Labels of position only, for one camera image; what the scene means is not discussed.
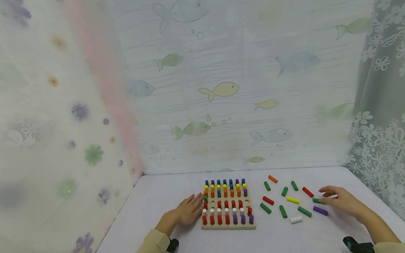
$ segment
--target green flower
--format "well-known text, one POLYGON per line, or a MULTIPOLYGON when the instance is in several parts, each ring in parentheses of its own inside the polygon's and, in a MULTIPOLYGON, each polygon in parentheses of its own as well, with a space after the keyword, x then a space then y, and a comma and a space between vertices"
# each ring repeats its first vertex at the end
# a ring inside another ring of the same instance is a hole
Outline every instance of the green flower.
POLYGON ((67 179, 60 184, 59 192, 62 197, 67 198, 76 188, 76 182, 73 179, 67 179))
POLYGON ((97 162, 101 161, 103 154, 100 146, 92 145, 86 150, 85 159, 89 165, 96 165, 97 162))

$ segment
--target curtain fold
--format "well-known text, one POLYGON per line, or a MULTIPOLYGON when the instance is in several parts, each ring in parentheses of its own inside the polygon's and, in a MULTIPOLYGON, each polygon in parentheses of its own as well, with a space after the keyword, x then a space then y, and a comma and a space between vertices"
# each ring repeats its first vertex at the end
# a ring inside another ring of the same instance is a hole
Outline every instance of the curtain fold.
POLYGON ((347 167, 405 219, 405 3, 377 0, 361 55, 347 167))

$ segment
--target right hand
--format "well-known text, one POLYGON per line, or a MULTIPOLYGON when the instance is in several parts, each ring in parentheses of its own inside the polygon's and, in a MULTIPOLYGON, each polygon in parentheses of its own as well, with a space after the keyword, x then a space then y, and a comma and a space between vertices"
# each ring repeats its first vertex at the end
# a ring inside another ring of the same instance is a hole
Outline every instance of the right hand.
POLYGON ((339 211, 356 218, 360 223, 363 223, 363 217, 371 210, 344 188, 336 186, 325 186, 319 189, 319 192, 324 192, 324 198, 319 200, 329 206, 333 206, 339 211), (332 195, 337 195, 335 198, 327 198, 332 195))

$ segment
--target red peg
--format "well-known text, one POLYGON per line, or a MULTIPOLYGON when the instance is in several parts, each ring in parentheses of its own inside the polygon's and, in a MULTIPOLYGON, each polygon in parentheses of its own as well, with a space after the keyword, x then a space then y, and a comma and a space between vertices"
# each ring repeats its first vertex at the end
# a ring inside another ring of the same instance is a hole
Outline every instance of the red peg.
POLYGON ((308 194, 309 197, 313 198, 312 192, 310 192, 307 188, 303 187, 303 191, 308 194))
POLYGON ((269 199, 266 196, 263 196, 263 200, 266 201, 267 203, 269 203, 270 205, 274 205, 274 201, 272 201, 271 199, 269 199))

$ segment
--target yellow fish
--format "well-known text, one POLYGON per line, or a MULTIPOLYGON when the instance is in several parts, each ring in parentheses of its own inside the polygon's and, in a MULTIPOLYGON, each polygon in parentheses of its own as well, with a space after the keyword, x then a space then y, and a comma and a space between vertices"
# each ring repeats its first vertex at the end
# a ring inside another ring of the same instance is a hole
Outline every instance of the yellow fish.
POLYGON ((208 152, 208 149, 206 149, 206 148, 200 148, 200 149, 195 149, 194 150, 194 153, 203 154, 203 153, 206 153, 206 152, 208 152))
POLYGON ((218 97, 230 97, 238 92, 239 86, 231 82, 220 83, 215 87, 213 91, 209 89, 201 88, 198 89, 202 94, 208 95, 208 102, 214 99, 214 96, 218 97))
POLYGON ((257 110, 258 108, 263 108, 263 109, 273 108, 273 107, 276 107, 279 103, 280 102, 278 102, 275 99, 269 99, 264 102, 261 102, 260 104, 256 104, 255 110, 257 110))

